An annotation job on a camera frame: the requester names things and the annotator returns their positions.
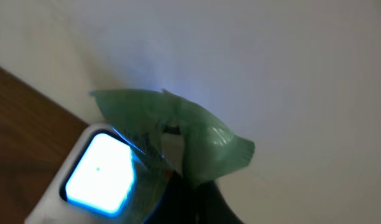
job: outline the brown wooden surface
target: brown wooden surface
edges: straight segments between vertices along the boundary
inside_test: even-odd
[[[0,68],[0,223],[23,223],[85,127]]]

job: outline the wall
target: wall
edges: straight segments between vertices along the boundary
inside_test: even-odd
[[[166,88],[257,143],[246,223],[381,223],[381,0],[0,0],[0,65],[87,122]]]

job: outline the wooden surface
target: wooden surface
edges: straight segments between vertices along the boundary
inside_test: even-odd
[[[85,127],[0,68],[0,223],[23,223]]]

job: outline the green plastic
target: green plastic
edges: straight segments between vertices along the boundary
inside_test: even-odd
[[[162,159],[163,130],[179,126],[185,140],[183,175],[194,188],[248,166],[254,154],[252,141],[236,136],[202,106],[167,91],[98,90],[93,95],[107,122],[146,151],[137,156],[160,173],[168,169]]]

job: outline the bright white screen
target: bright white screen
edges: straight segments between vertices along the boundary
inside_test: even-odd
[[[131,149],[108,134],[97,134],[66,184],[69,202],[117,215],[134,183]]]

